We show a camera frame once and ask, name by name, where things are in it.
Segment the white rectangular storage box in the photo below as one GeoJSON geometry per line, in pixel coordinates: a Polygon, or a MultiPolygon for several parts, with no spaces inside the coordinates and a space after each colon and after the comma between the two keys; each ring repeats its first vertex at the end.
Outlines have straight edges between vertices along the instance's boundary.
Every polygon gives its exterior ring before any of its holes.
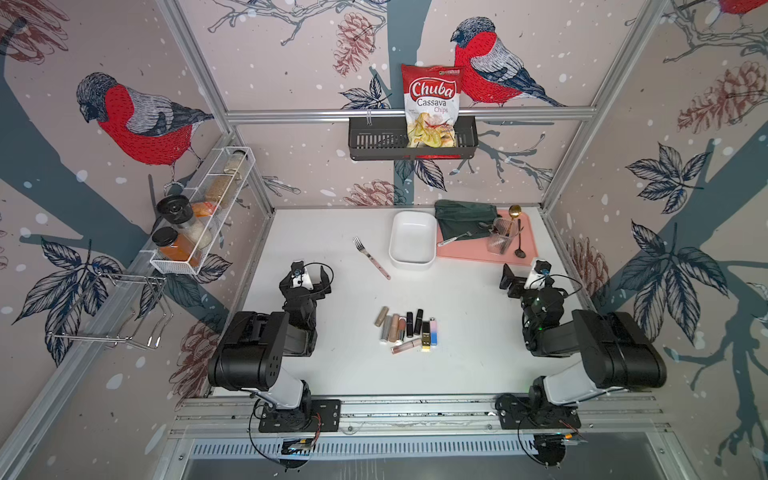
{"type": "Polygon", "coordinates": [[[389,257],[398,269],[424,271],[437,256],[437,220],[431,213],[402,211],[392,222],[389,257]]]}

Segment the pink blue lipstick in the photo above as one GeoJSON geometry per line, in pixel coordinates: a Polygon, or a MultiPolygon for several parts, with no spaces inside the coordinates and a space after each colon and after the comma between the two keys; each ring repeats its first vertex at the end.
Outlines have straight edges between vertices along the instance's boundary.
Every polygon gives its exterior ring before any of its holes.
{"type": "Polygon", "coordinates": [[[430,347],[434,348],[438,345],[438,322],[432,317],[429,322],[430,330],[430,347]]]}

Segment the black round lipstick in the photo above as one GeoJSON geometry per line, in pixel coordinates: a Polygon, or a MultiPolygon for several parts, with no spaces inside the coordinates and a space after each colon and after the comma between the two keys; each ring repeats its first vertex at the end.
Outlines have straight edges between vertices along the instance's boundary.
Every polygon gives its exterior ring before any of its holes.
{"type": "Polygon", "coordinates": [[[415,336],[421,336],[422,326],[423,326],[423,315],[424,315],[424,311],[422,309],[418,309],[416,312],[416,317],[414,321],[415,336]]]}

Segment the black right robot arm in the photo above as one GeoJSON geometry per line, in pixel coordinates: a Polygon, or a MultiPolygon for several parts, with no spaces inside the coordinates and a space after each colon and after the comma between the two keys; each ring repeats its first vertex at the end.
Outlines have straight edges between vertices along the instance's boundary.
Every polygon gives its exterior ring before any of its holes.
{"type": "Polygon", "coordinates": [[[536,378],[526,395],[499,395],[494,407],[504,430],[578,427],[579,404],[615,391],[660,388],[667,380],[661,355],[630,314],[576,309],[563,322],[570,293],[554,285],[550,270],[550,263],[537,259],[523,278],[505,265],[499,288],[521,302],[529,353],[537,358],[578,354],[580,361],[536,378]]]}

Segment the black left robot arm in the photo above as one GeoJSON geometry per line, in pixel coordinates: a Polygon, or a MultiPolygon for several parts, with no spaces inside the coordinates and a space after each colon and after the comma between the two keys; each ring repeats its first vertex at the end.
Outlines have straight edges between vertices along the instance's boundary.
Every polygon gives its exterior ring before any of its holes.
{"type": "Polygon", "coordinates": [[[317,304],[332,293],[334,271],[322,262],[295,261],[279,282],[284,298],[271,313],[239,311],[208,362],[213,388],[247,393],[262,402],[259,428],[306,431],[328,421],[330,406],[312,399],[308,383],[282,369],[284,357],[308,358],[315,350],[317,304]]]}

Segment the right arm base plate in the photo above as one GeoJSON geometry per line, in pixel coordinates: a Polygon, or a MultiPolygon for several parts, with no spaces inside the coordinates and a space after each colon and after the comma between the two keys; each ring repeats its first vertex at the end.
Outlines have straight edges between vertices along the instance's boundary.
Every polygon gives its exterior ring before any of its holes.
{"type": "Polygon", "coordinates": [[[581,428],[576,407],[557,406],[548,401],[534,406],[528,397],[505,393],[495,399],[494,409],[503,430],[581,428]]]}

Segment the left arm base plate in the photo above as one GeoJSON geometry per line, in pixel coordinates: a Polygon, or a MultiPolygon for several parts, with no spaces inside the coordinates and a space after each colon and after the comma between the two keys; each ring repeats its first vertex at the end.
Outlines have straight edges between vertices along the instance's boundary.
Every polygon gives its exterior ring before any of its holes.
{"type": "Polygon", "coordinates": [[[275,409],[269,405],[256,412],[259,433],[337,432],[342,402],[338,399],[312,399],[297,408],[275,409]]]}

